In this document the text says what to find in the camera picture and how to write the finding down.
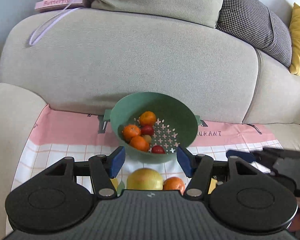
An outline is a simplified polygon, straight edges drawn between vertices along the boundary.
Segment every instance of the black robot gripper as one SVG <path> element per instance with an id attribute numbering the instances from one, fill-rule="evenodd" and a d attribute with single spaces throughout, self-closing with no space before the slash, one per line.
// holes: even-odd
<path id="1" fill-rule="evenodd" d="M 176 229 L 173 223 L 181 223 L 184 240 L 205 239 L 207 231 L 215 234 L 209 239 L 294 239 L 286 229 L 297 211 L 295 196 L 270 175 L 239 156 L 214 161 L 182 146 L 177 160 L 192 178 L 183 196 L 179 191 L 124 190 L 118 197 L 110 178 L 125 161 L 124 147 L 87 162 L 65 157 L 8 195 L 6 212 L 14 232 L 6 240 L 126 240 L 136 235 L 163 240 Z M 93 194 L 76 183 L 76 176 L 90 176 Z M 209 195 L 211 178 L 219 183 Z M 113 221 L 116 227 L 106 226 Z"/>

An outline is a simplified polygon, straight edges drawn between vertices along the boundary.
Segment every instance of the white logo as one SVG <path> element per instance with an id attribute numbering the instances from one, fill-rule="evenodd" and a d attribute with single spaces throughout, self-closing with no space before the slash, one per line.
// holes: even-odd
<path id="1" fill-rule="evenodd" d="M 151 193 L 149 193 L 147 196 L 148 196 L 148 197 L 154 197 L 155 194 L 151 192 Z"/>

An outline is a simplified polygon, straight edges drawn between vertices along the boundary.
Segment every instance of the red apple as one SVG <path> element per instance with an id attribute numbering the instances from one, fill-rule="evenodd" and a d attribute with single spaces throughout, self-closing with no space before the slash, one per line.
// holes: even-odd
<path id="1" fill-rule="evenodd" d="M 159 154 L 165 154 L 166 153 L 164 151 L 164 149 L 161 146 L 159 146 L 159 145 L 153 146 L 152 149 L 151 149 L 151 152 L 152 153 L 159 153 Z"/>
<path id="2" fill-rule="evenodd" d="M 152 136 L 154 134 L 154 129 L 151 125 L 145 125 L 144 127 L 141 128 L 141 134 Z"/>

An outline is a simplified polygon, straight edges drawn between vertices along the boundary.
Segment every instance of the white strap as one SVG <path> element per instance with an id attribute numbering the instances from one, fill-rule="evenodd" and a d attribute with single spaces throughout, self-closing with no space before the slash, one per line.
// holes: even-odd
<path id="1" fill-rule="evenodd" d="M 58 21 L 60 21 L 63 17 L 65 17 L 66 15 L 68 15 L 71 12 L 74 12 L 78 9 L 81 9 L 81 7 L 79 8 L 74 8 L 71 9 L 70 11 L 67 11 L 65 14 L 62 14 L 66 9 L 69 8 L 69 6 L 71 4 L 73 4 L 76 0 L 72 0 L 61 12 L 59 12 L 58 14 L 56 14 L 55 16 L 51 17 L 50 19 L 48 19 L 47 21 L 45 21 L 43 24 L 41 24 L 31 35 L 30 40 L 29 40 L 29 45 L 30 46 L 34 46 L 35 44 L 38 43 L 38 41 L 46 34 L 46 32 L 48 30 L 50 30 Z M 59 16 L 60 14 L 62 14 L 59 18 L 55 19 L 50 25 L 48 25 L 43 31 L 42 33 L 39 34 L 39 36 L 33 41 L 34 37 L 37 34 L 37 31 L 39 31 L 46 23 L 50 22 L 53 18 Z"/>

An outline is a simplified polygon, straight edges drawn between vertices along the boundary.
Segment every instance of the sofa armrest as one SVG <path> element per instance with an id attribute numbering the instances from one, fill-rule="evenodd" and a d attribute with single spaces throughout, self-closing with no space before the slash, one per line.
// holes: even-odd
<path id="1" fill-rule="evenodd" d="M 5 199 L 30 132 L 46 102 L 29 90 L 0 83 L 0 239 L 5 237 Z"/>

